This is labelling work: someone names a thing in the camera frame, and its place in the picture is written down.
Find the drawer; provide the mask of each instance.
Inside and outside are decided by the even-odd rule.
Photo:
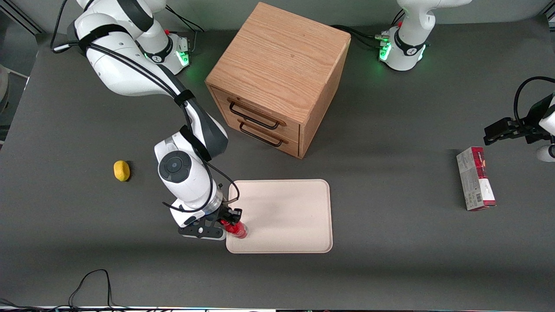
[[[299,156],[299,143],[287,138],[280,138],[277,135],[268,133],[266,129],[252,124],[248,121],[242,120],[241,118],[235,118],[229,120],[229,126],[237,131],[253,137],[259,141],[266,143],[269,146],[275,147],[278,150],[285,152],[289,155],[298,157]]]
[[[232,119],[240,118],[250,122],[250,124],[258,125],[259,128],[264,128],[267,133],[275,133],[282,138],[291,139],[295,142],[299,141],[299,124],[285,118],[275,118],[271,114],[262,112],[245,103],[244,100],[217,88],[211,87],[210,89],[228,123]]]

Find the table surface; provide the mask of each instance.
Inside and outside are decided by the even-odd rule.
[[[353,42],[304,160],[227,128],[229,147],[213,163],[233,179],[329,182],[331,251],[279,255],[178,235],[153,147],[182,126],[179,108],[110,92],[77,51],[54,55],[43,38],[0,152],[0,294],[63,304],[104,268],[123,305],[552,311],[555,167],[535,159],[537,144],[487,147],[498,206],[473,213],[455,160],[511,115],[521,81],[553,75],[547,29],[544,17],[438,25],[409,72]],[[199,34],[178,76],[221,123],[204,78],[234,34]],[[522,112],[552,90],[531,84]],[[132,162],[127,183],[113,177],[118,159]],[[82,292],[77,304],[104,304],[104,278]]]

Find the circular button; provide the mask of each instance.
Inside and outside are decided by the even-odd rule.
[[[165,167],[167,171],[171,173],[175,173],[175,172],[178,172],[182,166],[183,166],[183,162],[179,157],[172,157],[168,160]]]

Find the green led light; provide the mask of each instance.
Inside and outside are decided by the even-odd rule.
[[[422,47],[422,52],[420,52],[420,56],[418,57],[419,61],[422,59],[422,56],[424,55],[424,50],[425,49],[426,49],[426,45],[424,44],[424,46]]]
[[[177,58],[179,58],[181,65],[184,67],[189,65],[189,54],[187,52],[175,51],[175,54],[177,55]]]
[[[389,56],[389,51],[391,51],[391,43],[387,43],[383,48],[382,51],[380,51],[380,58],[382,61],[387,60],[387,57]]]

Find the plastic tray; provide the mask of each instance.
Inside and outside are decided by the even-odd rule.
[[[324,180],[242,180],[232,208],[241,208],[246,238],[227,236],[234,254],[327,253],[333,245],[330,186]],[[236,196],[233,185],[229,198]]]

